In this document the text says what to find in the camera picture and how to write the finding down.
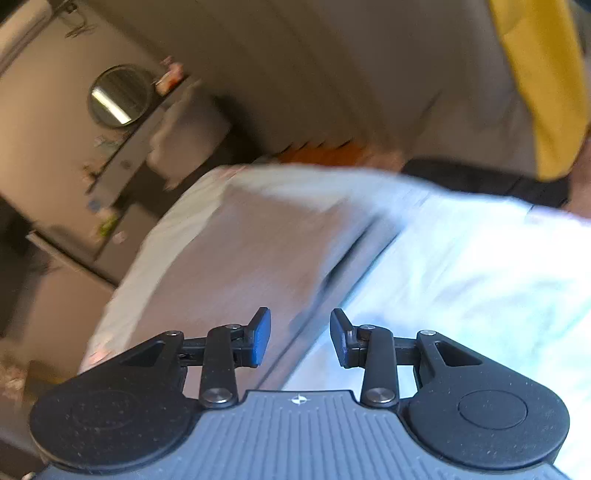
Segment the grey sweatpants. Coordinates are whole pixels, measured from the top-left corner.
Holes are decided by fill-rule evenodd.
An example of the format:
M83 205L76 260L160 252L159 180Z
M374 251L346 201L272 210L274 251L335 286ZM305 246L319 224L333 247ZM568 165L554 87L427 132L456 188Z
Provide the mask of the grey sweatpants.
M369 170L219 169L152 229L102 320L120 353L166 330L204 335L270 310L263 364L238 387L283 387L399 234L397 179Z

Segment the light blue bed cover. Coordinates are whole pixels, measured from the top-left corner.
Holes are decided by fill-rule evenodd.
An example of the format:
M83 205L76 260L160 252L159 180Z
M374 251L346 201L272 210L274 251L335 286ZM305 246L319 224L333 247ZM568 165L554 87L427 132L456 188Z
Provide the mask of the light blue bed cover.
M353 200L389 215L400 232L346 299L349 319L404 337L435 330L549 387L571 418L557 467L589 477L589 221L390 172L256 165L206 174L144 240L88 341L83 368L125 349L165 269L229 186L317 210Z

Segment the grey dresser cabinet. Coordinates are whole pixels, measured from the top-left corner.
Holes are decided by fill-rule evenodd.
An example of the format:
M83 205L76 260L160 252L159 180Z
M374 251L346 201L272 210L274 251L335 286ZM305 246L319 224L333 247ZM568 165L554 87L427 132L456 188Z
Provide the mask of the grey dresser cabinet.
M213 169L229 131L228 119L201 81L186 78L132 130L88 188L87 206L99 220L96 246L40 223L28 240L70 268L116 287L164 213Z

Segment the round mirror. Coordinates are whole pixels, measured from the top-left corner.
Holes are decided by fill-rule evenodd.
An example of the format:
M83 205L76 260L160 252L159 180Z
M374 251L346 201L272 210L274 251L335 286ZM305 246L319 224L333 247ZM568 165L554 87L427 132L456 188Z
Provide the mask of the round mirror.
M151 74L144 68L121 64L103 71L92 83L87 107L93 121L108 129L138 122L150 109L155 93Z

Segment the yellow curtain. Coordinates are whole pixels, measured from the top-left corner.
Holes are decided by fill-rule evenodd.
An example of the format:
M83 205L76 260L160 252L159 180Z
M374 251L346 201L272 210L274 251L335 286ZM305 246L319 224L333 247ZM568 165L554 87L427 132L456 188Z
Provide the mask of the yellow curtain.
M488 3L518 91L533 122L535 176L566 176L590 122L586 69L566 1Z

